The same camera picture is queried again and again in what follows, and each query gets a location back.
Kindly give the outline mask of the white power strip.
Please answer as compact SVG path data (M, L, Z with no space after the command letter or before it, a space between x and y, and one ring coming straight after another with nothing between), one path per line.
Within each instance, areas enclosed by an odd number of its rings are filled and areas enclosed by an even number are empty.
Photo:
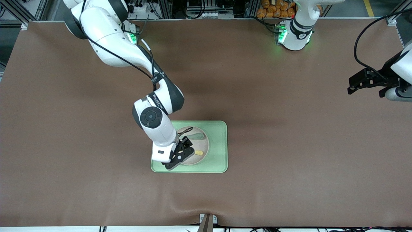
M128 4L129 13L145 14L149 12L149 8L150 8L149 4L143 0L137 0L135 2L130 2Z

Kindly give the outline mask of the aluminium frame post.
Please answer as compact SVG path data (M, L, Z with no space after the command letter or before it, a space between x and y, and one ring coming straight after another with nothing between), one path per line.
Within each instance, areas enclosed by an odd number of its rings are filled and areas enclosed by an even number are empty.
M172 19L173 0L157 0L162 19Z
M244 17L256 17L258 9L261 7L261 0L245 0Z
M35 3L35 19L42 19L50 0L32 0Z

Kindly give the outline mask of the white socket bar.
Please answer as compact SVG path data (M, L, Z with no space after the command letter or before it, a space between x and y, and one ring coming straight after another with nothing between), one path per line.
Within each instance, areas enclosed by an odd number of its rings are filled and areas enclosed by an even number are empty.
M201 15L200 13L200 10L186 12L191 19L233 19L235 17L232 11L206 11Z

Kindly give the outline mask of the diagonal aluminium frame profile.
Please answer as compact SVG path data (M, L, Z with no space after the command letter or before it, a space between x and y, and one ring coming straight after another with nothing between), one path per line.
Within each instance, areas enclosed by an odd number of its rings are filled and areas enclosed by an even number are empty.
M392 10L390 17L386 19L388 26L396 25L396 19L407 10L412 9L412 0L401 0L401 2Z
M21 22L21 30L26 31L29 22L34 20L33 15L18 0L0 0L0 3L12 16Z

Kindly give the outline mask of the orange bread bag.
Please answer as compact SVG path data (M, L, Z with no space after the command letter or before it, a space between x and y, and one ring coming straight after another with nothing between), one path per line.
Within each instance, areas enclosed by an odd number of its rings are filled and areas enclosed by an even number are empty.
M298 6L293 0L260 0L257 18L294 18Z

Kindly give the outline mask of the light green rectangular tray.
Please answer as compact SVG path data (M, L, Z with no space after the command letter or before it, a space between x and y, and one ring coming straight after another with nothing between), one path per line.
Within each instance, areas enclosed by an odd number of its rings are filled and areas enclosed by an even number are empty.
M223 121L172 121L176 130L181 127L199 127L209 138L210 147L207 156L195 165L179 165L173 170L166 170L160 162L151 161L155 173L224 173L228 168L228 128Z

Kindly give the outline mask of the white round plate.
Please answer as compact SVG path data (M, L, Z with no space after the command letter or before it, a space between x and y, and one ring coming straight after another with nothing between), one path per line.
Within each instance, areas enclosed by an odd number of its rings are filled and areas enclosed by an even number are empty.
M207 156L209 147L210 147L209 138L207 137L205 132L199 127L194 127L194 126L193 126L193 129L191 130L189 126L181 127L177 130L177 132L179 134L180 139L182 139L184 136L187 136L188 134L194 134L198 132L204 133L205 138L203 140L190 140L193 143L192 148L194 148L194 150L203 151L204 152L203 156L198 156L194 154L192 157L190 157L188 160L182 163L183 165L186 165L186 166L199 164Z

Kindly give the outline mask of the brown bar under bracket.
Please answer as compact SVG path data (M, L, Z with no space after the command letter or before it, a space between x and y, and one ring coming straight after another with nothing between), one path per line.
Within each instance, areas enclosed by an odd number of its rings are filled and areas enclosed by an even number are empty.
M200 225L197 232L213 232L214 218L213 214L200 214Z

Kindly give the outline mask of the brown table cover mat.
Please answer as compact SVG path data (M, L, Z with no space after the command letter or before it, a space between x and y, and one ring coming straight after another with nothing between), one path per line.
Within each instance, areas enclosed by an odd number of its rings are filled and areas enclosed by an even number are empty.
M255 20L148 22L185 102L224 121L228 169L155 173L132 116L153 90L64 23L32 22L0 82L0 226L412 227L412 103L347 94L370 19L321 19L297 52Z

